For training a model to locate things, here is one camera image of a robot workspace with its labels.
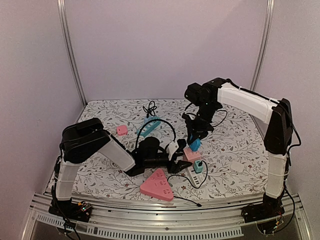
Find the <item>pink cube socket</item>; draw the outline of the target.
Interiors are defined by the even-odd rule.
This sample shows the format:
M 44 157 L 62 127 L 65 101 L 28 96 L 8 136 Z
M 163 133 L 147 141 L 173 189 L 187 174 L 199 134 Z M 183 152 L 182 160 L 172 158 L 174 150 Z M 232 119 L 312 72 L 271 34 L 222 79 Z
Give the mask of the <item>pink cube socket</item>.
M 194 163 L 201 159 L 201 154 L 198 151 L 192 151 L 189 147 L 183 150 L 183 160 Z

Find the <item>teal small adapter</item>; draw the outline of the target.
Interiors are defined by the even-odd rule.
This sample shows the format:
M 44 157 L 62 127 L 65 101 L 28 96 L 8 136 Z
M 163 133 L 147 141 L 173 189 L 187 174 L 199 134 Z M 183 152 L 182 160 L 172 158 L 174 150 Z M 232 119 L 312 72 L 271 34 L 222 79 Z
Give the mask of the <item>teal small adapter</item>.
M 194 172 L 195 172 L 196 174 L 202 173 L 203 168 L 204 168 L 204 165 L 203 165 L 203 162 L 202 162 L 201 160 L 196 160 L 196 161 L 193 163 L 193 169 L 194 169 Z

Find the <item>blue plug adapter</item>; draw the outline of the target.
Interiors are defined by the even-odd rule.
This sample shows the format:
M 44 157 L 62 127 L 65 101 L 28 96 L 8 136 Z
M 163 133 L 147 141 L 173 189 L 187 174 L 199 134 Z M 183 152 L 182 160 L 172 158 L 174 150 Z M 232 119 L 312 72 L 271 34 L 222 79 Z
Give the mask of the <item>blue plug adapter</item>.
M 192 152 L 198 151 L 201 146 L 201 140 L 192 134 L 187 138 L 187 144 Z

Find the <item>white power strip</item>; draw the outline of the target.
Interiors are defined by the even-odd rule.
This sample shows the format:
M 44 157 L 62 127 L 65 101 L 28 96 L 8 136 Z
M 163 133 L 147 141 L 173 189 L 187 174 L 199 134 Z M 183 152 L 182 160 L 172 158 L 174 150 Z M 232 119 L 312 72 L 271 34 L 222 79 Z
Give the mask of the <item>white power strip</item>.
M 190 180 L 191 184 L 195 188 L 200 188 L 203 181 L 205 180 L 205 175 L 201 173 L 196 173 L 194 169 L 191 169 L 190 167 L 186 170 L 188 174 L 188 179 Z

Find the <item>pink power strip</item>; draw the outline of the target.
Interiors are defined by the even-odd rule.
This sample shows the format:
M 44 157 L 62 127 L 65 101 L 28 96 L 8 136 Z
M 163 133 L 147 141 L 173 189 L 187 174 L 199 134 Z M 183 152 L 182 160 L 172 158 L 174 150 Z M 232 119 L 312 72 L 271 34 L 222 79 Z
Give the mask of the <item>pink power strip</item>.
M 156 169 L 140 186 L 140 193 L 149 197 L 171 202 L 174 199 L 173 191 L 161 168 Z

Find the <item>teal power strip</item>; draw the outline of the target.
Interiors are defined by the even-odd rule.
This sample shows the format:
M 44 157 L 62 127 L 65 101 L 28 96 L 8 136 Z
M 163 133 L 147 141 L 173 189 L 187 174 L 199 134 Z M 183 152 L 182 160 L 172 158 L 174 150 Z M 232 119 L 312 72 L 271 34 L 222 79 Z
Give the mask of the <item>teal power strip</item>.
M 148 136 L 155 128 L 157 128 L 161 122 L 158 121 L 159 117 L 153 116 L 152 123 L 147 124 L 140 133 L 140 136 L 146 137 Z

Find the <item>light blue charger plug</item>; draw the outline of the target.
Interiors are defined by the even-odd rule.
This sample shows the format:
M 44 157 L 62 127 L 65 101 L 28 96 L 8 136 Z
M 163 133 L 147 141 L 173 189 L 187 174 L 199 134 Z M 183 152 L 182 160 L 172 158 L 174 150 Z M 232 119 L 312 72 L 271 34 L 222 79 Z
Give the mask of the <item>light blue charger plug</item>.
M 144 122 L 144 124 L 150 124 L 150 123 L 152 123 L 152 120 L 153 120 L 153 117 L 149 116 L 149 117 L 145 117 L 143 122 Z

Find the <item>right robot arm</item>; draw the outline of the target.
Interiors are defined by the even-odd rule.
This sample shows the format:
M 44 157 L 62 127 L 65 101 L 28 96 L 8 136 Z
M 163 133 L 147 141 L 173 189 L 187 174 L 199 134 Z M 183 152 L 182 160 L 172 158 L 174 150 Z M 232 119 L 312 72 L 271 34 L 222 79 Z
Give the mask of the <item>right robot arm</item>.
M 282 197 L 288 192 L 287 176 L 291 166 L 290 151 L 294 147 L 291 104 L 283 98 L 276 100 L 240 87 L 231 79 L 215 78 L 202 85 L 190 84 L 185 93 L 190 104 L 198 107 L 194 118 L 182 115 L 187 127 L 187 144 L 191 150 L 214 130 L 212 118 L 223 105 L 236 108 L 267 125 L 263 144 L 268 153 L 268 179 L 261 204 L 247 205 L 241 215 L 246 223 L 264 220 L 284 213 Z

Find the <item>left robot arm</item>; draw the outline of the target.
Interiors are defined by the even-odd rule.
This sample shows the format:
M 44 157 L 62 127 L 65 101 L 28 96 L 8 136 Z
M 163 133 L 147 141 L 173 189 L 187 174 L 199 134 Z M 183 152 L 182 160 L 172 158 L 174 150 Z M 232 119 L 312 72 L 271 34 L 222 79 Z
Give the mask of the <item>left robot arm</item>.
M 189 161 L 177 160 L 186 145 L 185 139 L 174 138 L 163 148 L 157 138 L 149 136 L 137 140 L 134 150 L 129 151 L 104 128 L 99 118 L 70 125 L 62 132 L 48 212 L 67 222 L 89 222 L 92 205 L 85 201 L 74 203 L 72 189 L 79 167 L 95 153 L 102 154 L 130 177 L 155 167 L 166 167 L 168 173 L 177 174 L 192 165 Z

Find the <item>pink flat plug adapter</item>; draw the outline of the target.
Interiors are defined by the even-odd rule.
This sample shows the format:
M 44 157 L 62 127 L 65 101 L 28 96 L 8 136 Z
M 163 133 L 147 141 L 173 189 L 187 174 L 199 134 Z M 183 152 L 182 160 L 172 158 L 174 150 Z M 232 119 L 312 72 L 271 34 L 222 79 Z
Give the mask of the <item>pink flat plug adapter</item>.
M 116 132 L 118 136 L 125 136 L 128 134 L 128 128 L 126 125 L 119 125 L 116 127 Z

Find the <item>floral table mat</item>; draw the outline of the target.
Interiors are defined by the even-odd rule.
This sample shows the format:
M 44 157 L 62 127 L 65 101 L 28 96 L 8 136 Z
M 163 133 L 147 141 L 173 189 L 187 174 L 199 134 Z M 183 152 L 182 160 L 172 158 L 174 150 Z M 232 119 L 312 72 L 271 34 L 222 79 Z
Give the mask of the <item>floral table mat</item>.
M 79 121 L 98 118 L 114 136 L 117 126 L 126 125 L 128 134 L 117 139 L 132 151 L 136 141 L 143 140 L 137 131 L 144 123 L 148 105 L 147 99 L 93 100 L 84 108 Z M 201 141 L 199 148 L 206 163 L 205 180 L 196 189 L 189 183 L 186 169 L 177 176 L 170 174 L 174 195 L 198 201 L 262 194 L 268 181 L 269 159 L 251 116 L 224 105 L 215 113 L 212 124 L 214 131 Z M 232 162 L 242 163 L 243 172 L 232 170 Z M 154 201 L 155 198 L 140 193 L 140 186 L 153 172 L 146 169 L 140 175 L 129 176 L 105 156 L 95 153 L 79 167 L 71 195 Z

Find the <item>white square adapter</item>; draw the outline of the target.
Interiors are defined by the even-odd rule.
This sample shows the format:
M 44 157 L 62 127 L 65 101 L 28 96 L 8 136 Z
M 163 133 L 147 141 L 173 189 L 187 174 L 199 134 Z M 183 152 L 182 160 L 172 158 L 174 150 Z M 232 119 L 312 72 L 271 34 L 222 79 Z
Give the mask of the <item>white square adapter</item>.
M 230 164 L 230 168 L 231 168 L 233 171 L 242 173 L 242 172 L 244 171 L 245 166 L 244 166 L 242 163 L 240 163 L 240 162 L 233 161 L 233 162 Z

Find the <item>aluminium front rail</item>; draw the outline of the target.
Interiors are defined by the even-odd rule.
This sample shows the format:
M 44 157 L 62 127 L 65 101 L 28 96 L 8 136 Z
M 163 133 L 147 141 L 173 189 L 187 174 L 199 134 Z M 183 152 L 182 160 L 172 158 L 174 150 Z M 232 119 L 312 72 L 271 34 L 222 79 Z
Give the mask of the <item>aluminium front rail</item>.
M 171 202 L 74 195 L 92 204 L 88 222 L 75 224 L 81 239 L 110 240 L 311 240 L 299 195 L 284 196 L 280 232 L 260 232 L 260 221 L 245 222 L 242 208 L 262 202 L 261 194 L 201 200 L 195 206 Z

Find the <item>right aluminium frame post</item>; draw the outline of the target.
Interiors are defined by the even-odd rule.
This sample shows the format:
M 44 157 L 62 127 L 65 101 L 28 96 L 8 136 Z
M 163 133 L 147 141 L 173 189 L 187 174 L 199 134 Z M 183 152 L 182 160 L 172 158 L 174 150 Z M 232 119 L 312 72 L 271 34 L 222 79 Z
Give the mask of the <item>right aluminium frame post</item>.
M 270 36 L 270 31 L 272 28 L 272 20 L 275 8 L 275 0 L 267 0 L 266 12 L 264 17 L 264 24 L 262 28 L 262 37 L 260 41 L 259 51 L 257 55 L 257 60 L 255 68 L 253 71 L 253 77 L 250 84 L 250 90 L 255 91 L 259 82 L 260 74 L 263 68 L 264 58 L 267 51 L 268 40 Z

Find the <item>aluminium frame post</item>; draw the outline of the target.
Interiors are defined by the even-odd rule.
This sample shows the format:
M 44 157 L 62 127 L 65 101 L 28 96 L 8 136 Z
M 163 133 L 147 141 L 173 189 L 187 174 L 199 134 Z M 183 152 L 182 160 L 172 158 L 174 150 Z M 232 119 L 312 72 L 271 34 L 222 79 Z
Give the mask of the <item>aluminium frame post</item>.
M 75 84 L 80 102 L 85 107 L 88 104 L 88 101 L 85 95 L 83 85 L 81 83 L 80 73 L 78 70 L 77 62 L 76 62 L 76 57 L 75 57 L 75 53 L 72 45 L 72 39 L 71 39 L 71 34 L 70 34 L 70 29 L 68 24 L 66 4 L 64 0 L 57 0 L 57 9 L 58 9 L 62 35 L 64 39 L 64 44 L 65 44 L 74 84 Z
M 257 55 L 257 60 L 255 68 L 253 71 L 253 77 L 250 84 L 250 90 L 255 91 L 259 82 L 260 74 L 263 68 L 264 58 L 267 51 L 268 40 L 270 36 L 270 31 L 272 28 L 272 20 L 275 8 L 275 0 L 267 0 L 266 12 L 264 17 L 264 24 L 262 28 L 262 37 L 260 41 L 259 51 Z

